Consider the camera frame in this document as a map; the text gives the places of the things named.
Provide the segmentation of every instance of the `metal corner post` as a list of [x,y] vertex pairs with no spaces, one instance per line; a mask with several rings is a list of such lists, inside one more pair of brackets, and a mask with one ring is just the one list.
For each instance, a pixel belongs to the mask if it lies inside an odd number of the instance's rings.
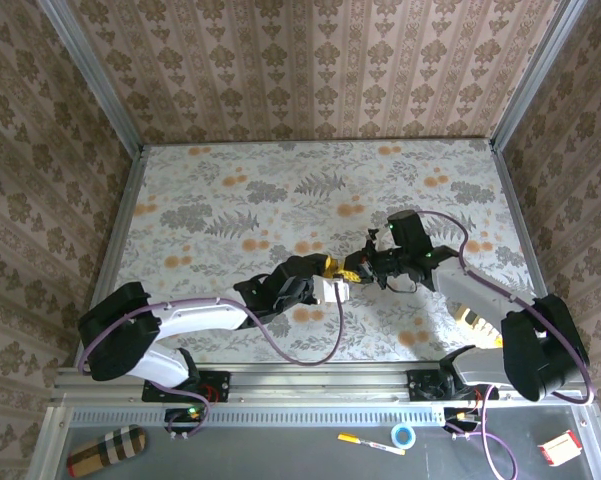
[[513,182],[509,176],[509,170],[504,162],[504,157],[502,156],[501,151],[499,151],[497,148],[494,148],[492,156],[493,161],[496,164],[496,169],[498,170],[498,176],[502,182],[504,196],[507,199],[507,204],[509,205],[509,210],[511,211],[513,225],[516,229],[516,233],[518,234],[518,238],[520,239],[522,254],[527,262],[527,267],[529,268],[531,283],[533,284],[536,295],[544,297],[549,292],[547,291],[547,285],[542,277],[542,271],[540,270],[540,265],[538,264],[538,258],[533,250],[531,237],[529,236],[527,225],[524,221],[524,217],[522,216],[522,210],[520,209],[520,203],[518,202],[518,197],[516,196],[516,192],[513,188]]
[[557,7],[547,32],[493,132],[491,140],[497,151],[504,151],[586,4],[587,0],[562,0]]
[[[102,268],[98,274],[98,280],[96,281],[93,296],[91,297],[91,307],[94,307],[100,301],[104,300],[115,288],[116,277],[120,268],[120,262],[122,261],[124,245],[127,240],[127,233],[129,232],[133,211],[136,207],[138,193],[140,192],[140,187],[142,187],[146,166],[147,150],[143,149],[142,153],[136,154],[133,163],[131,164],[131,169],[129,170],[129,177],[127,178],[127,184],[124,187],[120,207],[118,208],[116,220],[111,229],[109,245],[107,245],[107,251],[102,260]],[[75,362],[77,362],[79,356],[82,354],[83,348],[82,343],[80,343],[76,353]]]
[[601,479],[601,412],[597,404],[580,407],[571,406],[576,422],[578,438],[589,457],[589,466],[594,479]]
[[39,3],[107,115],[120,141],[131,158],[134,158],[142,148],[140,135],[74,17],[69,2],[40,0]]

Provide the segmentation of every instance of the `yellow object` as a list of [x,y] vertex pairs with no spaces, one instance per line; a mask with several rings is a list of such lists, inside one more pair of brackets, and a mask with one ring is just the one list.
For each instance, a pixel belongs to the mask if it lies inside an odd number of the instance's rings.
[[383,445],[381,443],[370,442],[369,440],[362,440],[361,438],[351,435],[350,433],[341,433],[338,435],[338,440],[349,443],[357,443],[358,445],[365,445],[367,447],[382,450],[384,452],[395,453],[396,455],[404,455],[405,450],[396,447],[390,447],[389,445]]
[[456,323],[460,328],[471,332],[473,341],[478,348],[502,348],[502,335],[491,323],[472,312],[466,305],[461,305],[455,314]]
[[336,275],[342,276],[349,282],[360,283],[360,275],[356,272],[345,270],[344,263],[341,264],[335,258],[327,256],[327,259],[324,262],[324,272],[322,273],[322,276],[324,278],[333,278]]
[[338,440],[342,440],[343,442],[349,443],[360,443],[360,439],[353,435],[349,435],[348,433],[341,433],[338,435]]

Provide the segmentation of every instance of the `marker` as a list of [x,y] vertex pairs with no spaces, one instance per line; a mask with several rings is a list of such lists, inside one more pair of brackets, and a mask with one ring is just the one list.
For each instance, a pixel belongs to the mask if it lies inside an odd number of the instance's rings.
[[404,455],[405,450],[396,447],[390,447],[388,445],[382,445],[381,443],[370,442],[368,440],[362,440],[361,438],[351,435],[349,433],[341,433],[338,435],[338,440],[349,443],[357,443],[358,445],[366,445],[367,447],[377,448],[389,453],[395,453],[396,455]]

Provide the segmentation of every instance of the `metal frame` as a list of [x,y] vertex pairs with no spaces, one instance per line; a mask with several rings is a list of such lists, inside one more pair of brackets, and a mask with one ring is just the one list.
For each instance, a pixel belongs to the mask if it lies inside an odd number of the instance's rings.
[[[143,152],[136,152],[134,155],[127,184],[122,194],[120,208],[116,215],[111,239],[107,246],[107,251],[102,263],[102,269],[98,275],[91,306],[95,306],[113,291],[116,282],[116,275],[120,268],[122,253],[131,224],[131,217],[136,206],[138,193],[144,179],[144,171],[147,166],[147,157]],[[75,361],[82,354],[84,347],[82,343],[78,346]],[[55,478],[58,463],[62,456],[62,449],[66,439],[69,424],[73,416],[73,408],[65,406],[49,406],[45,413],[36,449],[31,459],[31,464],[27,472],[27,479],[37,480],[40,478]]]
[[[141,138],[107,78],[88,39],[80,29],[70,7],[63,0],[41,0],[41,7],[66,45],[87,84],[115,128],[127,151],[134,157],[127,185],[114,223],[111,241],[103,261],[91,305],[97,304],[113,291],[119,269],[126,235],[131,222],[136,199],[142,186],[147,164],[148,146],[142,149]],[[533,96],[546,77],[559,50],[582,12],[586,0],[564,0],[558,7],[547,33],[540,42],[523,78],[505,110],[492,137],[494,162],[500,176],[516,232],[520,238],[529,274],[536,294],[546,295],[547,290],[533,252],[520,205],[509,177],[502,149],[511,138]],[[435,368],[432,362],[407,363],[335,363],[300,369],[289,364],[210,364],[200,365],[209,370],[228,370],[233,374],[230,401],[215,409],[225,412],[249,412],[258,408],[301,408],[304,411],[324,408],[371,408],[393,412],[396,409],[414,408],[409,404],[406,370]],[[80,376],[75,369],[61,369],[53,391],[51,404],[42,424],[38,445],[28,471],[28,479],[55,478],[62,457],[64,443],[77,413],[90,410],[118,409],[142,412],[151,410],[162,415],[165,404],[147,406],[141,402],[142,381],[123,377],[116,381],[97,383]],[[582,394],[582,385],[569,385],[563,393]],[[501,389],[502,401],[493,402],[491,408],[516,406],[564,405],[554,397],[539,404],[530,403],[513,389]],[[433,407],[429,402],[418,407]],[[435,402],[435,407],[467,407],[468,402]],[[580,439],[589,457],[594,478],[601,479],[601,415],[597,406],[572,407]]]
[[546,33],[491,136],[497,151],[504,150],[586,4],[587,0],[562,0],[558,5]]
[[533,289],[539,297],[546,296],[549,292],[547,291],[547,285],[542,277],[542,271],[540,270],[540,264],[538,263],[538,257],[536,252],[533,250],[533,244],[531,243],[531,237],[527,230],[527,224],[522,216],[522,210],[520,209],[520,202],[516,196],[515,189],[513,188],[513,182],[509,175],[509,170],[504,162],[502,152],[495,146],[492,146],[492,157],[493,162],[496,164],[498,176],[502,183],[502,191],[507,199],[509,211],[511,212],[511,218],[513,219],[513,226],[518,234],[520,240],[520,246],[522,247],[522,254],[527,262],[527,268],[529,269],[529,276],[531,277],[531,283]]
[[142,149],[140,135],[74,17],[69,3],[66,0],[40,0],[40,7],[67,47],[69,55],[84,76],[124,148],[131,158],[134,158]]

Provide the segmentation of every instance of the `blue tape roll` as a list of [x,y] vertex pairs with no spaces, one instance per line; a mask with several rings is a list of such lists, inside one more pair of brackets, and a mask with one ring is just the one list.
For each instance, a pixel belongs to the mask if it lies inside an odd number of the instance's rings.
[[[400,439],[403,436],[407,437],[406,441]],[[407,450],[416,443],[416,432],[406,423],[399,423],[391,429],[391,441],[396,447]]]

